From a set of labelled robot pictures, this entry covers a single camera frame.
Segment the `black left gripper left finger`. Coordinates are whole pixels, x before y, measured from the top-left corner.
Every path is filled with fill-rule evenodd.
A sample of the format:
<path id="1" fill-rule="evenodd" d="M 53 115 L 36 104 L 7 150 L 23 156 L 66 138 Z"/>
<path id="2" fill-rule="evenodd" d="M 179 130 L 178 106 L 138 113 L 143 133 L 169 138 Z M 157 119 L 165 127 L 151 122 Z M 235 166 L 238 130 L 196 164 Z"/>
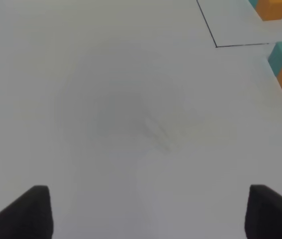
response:
<path id="1" fill-rule="evenodd" d="M 48 186 L 31 187 L 0 211 L 0 239 L 51 239 L 53 213 Z"/>

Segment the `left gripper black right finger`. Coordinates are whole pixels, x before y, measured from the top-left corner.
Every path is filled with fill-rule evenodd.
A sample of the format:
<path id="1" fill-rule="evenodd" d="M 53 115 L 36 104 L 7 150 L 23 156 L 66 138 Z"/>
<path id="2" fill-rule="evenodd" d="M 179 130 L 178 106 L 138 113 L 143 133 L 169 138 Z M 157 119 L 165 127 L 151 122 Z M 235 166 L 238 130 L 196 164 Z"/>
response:
<path id="1" fill-rule="evenodd" d="M 245 215 L 248 239 L 282 239 L 282 195 L 266 185 L 251 185 Z"/>

